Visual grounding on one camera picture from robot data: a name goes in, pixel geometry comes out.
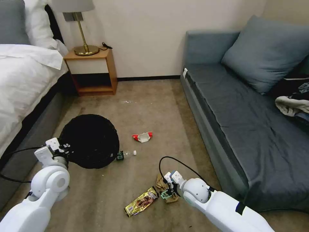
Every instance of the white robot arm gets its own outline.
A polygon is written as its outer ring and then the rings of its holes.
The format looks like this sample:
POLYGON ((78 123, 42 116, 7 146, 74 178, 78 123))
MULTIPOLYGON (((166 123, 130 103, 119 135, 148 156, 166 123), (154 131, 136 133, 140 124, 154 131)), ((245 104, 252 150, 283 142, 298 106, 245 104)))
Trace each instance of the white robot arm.
POLYGON ((31 181, 31 190, 21 203, 14 206, 0 222, 1 232, 43 232, 50 220, 50 210, 69 190, 70 175, 63 157, 54 157, 59 149, 56 138, 46 141, 47 146, 35 151, 42 163, 31 181))
POLYGON ((223 232, 274 232, 260 214, 224 192, 210 191, 200 178, 187 181, 178 171, 168 172, 164 178, 171 188, 176 184, 183 198, 223 232))

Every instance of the nightstand shelf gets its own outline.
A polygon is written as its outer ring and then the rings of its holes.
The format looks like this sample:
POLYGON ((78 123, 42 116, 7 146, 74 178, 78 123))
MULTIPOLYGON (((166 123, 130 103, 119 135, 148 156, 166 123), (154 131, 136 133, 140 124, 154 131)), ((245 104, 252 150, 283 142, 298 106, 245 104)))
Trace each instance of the nightstand shelf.
POLYGON ((117 75, 112 50, 77 56, 71 50, 64 60, 79 96, 115 95, 117 75))

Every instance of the table lamp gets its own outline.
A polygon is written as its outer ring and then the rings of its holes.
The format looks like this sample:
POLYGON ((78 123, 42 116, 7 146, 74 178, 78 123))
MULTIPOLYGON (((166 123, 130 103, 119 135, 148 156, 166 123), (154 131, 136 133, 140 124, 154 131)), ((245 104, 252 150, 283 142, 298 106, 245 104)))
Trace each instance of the table lamp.
POLYGON ((92 0, 53 0, 52 6, 55 11, 73 13, 77 19, 84 45, 74 48, 76 55, 88 56, 96 54, 100 51, 97 46, 87 45, 80 20, 77 16, 77 12, 90 11, 94 9, 92 0))

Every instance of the power cord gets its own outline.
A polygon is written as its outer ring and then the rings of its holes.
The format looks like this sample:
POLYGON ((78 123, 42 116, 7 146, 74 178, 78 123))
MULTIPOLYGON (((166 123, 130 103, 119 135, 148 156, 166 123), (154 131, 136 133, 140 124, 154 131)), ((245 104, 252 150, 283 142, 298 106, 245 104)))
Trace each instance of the power cord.
POLYGON ((108 46, 106 43, 102 43, 102 46, 105 47, 106 49, 102 49, 102 48, 99 48, 101 49, 102 51, 106 51, 107 49, 113 49, 111 46, 108 46))
POLYGON ((160 171, 160 174, 161 174, 162 179, 163 179, 164 182, 166 182, 166 180, 164 179, 164 176, 163 176, 162 171, 161 171, 161 161, 162 161, 163 159, 165 159, 165 158, 173 159, 173 160, 177 161, 178 163, 181 163, 183 166, 185 166, 186 168, 190 169, 190 170, 191 170, 192 172, 194 172, 199 178, 201 178, 201 179, 209 186, 209 190, 210 190, 211 192, 213 192, 213 191, 215 190, 213 187, 211 187, 211 186, 204 180, 204 178, 203 178, 200 174, 198 174, 196 171, 194 171, 194 170, 193 170, 192 168, 190 168, 188 165, 182 163, 180 160, 178 160, 178 159, 176 159, 176 158, 174 158, 174 157, 171 157, 171 156, 164 156, 164 157, 162 157, 162 158, 160 159, 160 162, 159 162, 159 171, 160 171))
MULTIPOLYGON (((21 152, 21 151, 34 150, 34 149, 39 149, 39 148, 41 148, 41 147, 25 148, 25 149, 21 149, 21 150, 17 150, 17 151, 11 152, 11 153, 4 154, 3 157, 11 156, 11 155, 13 155, 15 153, 18 153, 18 152, 21 152)), ((31 183, 30 180, 17 180, 17 179, 6 177, 5 175, 2 175, 1 173, 0 173, 0 177, 5 179, 5 180, 12 181, 12 182, 17 182, 17 183, 31 183)))

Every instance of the gold snack wrapper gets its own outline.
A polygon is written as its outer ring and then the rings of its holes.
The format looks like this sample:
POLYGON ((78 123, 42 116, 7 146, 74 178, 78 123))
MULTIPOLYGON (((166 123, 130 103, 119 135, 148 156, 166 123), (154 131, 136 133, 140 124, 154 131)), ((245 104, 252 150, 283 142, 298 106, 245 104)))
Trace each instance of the gold snack wrapper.
POLYGON ((154 187, 151 187, 128 206, 125 207, 125 211, 128 217, 136 215, 144 211, 149 205, 151 205, 159 197, 154 187))

